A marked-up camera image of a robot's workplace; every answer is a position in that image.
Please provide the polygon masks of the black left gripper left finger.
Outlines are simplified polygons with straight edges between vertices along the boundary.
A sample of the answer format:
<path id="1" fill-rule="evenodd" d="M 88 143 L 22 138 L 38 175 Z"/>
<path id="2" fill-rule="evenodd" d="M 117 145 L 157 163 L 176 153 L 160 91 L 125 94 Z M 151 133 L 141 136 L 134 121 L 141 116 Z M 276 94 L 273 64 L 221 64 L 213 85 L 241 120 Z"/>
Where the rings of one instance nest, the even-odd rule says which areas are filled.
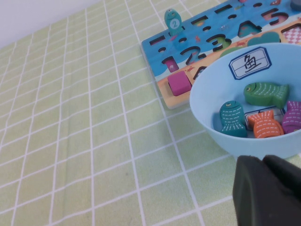
<path id="1" fill-rule="evenodd" d="M 232 196 L 239 226 L 301 224 L 301 197 L 285 187 L 263 159 L 238 157 Z"/>

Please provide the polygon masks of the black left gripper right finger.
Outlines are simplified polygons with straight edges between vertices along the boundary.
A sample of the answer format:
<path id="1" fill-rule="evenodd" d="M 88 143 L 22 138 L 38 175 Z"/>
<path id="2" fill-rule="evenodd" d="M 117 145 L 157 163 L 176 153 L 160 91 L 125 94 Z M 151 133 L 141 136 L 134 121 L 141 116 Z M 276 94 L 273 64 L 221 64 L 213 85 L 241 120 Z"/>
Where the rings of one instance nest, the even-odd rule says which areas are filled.
<path id="1" fill-rule="evenodd" d="M 301 169 L 275 155 L 266 155 L 263 162 L 296 197 L 301 196 Z"/>

